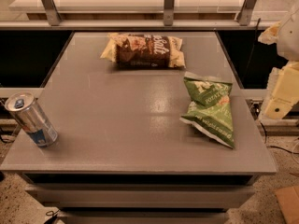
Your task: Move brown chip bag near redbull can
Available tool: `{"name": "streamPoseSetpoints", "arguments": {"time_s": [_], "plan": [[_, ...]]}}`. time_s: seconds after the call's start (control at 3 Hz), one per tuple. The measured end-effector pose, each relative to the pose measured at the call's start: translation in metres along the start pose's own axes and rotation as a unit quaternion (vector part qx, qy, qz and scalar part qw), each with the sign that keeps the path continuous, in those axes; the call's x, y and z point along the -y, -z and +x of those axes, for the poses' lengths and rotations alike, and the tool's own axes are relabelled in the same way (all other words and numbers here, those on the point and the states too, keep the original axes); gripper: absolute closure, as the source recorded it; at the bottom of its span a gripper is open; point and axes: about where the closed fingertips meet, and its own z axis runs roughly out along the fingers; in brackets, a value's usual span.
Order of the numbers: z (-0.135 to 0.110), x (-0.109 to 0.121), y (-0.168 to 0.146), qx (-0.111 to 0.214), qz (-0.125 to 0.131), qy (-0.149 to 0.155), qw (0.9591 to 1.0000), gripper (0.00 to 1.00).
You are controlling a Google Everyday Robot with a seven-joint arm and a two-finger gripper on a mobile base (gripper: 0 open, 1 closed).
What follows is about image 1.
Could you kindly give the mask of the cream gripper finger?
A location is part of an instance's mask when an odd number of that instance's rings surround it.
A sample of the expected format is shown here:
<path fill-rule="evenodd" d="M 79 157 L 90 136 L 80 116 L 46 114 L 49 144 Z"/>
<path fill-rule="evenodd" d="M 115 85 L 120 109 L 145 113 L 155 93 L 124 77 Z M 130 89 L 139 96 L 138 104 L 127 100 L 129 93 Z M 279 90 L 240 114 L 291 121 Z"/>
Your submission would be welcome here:
<path fill-rule="evenodd" d="M 272 45 L 278 41 L 278 29 L 280 27 L 280 22 L 276 22 L 275 24 L 268 27 L 265 31 L 263 31 L 259 37 L 258 41 L 266 44 Z"/>
<path fill-rule="evenodd" d="M 274 67 L 267 82 L 261 119 L 283 119 L 299 102 L 299 62 Z"/>

